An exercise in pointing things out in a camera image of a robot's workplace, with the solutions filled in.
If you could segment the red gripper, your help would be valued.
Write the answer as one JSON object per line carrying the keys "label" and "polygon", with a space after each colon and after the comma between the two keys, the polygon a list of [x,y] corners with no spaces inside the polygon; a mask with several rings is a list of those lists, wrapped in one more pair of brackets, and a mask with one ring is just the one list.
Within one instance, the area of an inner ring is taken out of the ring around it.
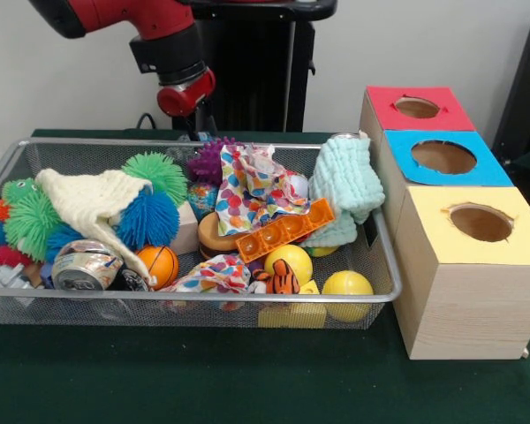
{"label": "red gripper", "polygon": [[[190,116],[198,106],[207,100],[216,88],[216,77],[207,68],[200,76],[187,82],[163,86],[157,93],[156,100],[163,113],[170,117],[187,117],[186,125],[190,138],[196,137],[195,118]],[[204,112],[204,127],[208,133],[216,131],[216,123],[210,111]]]}

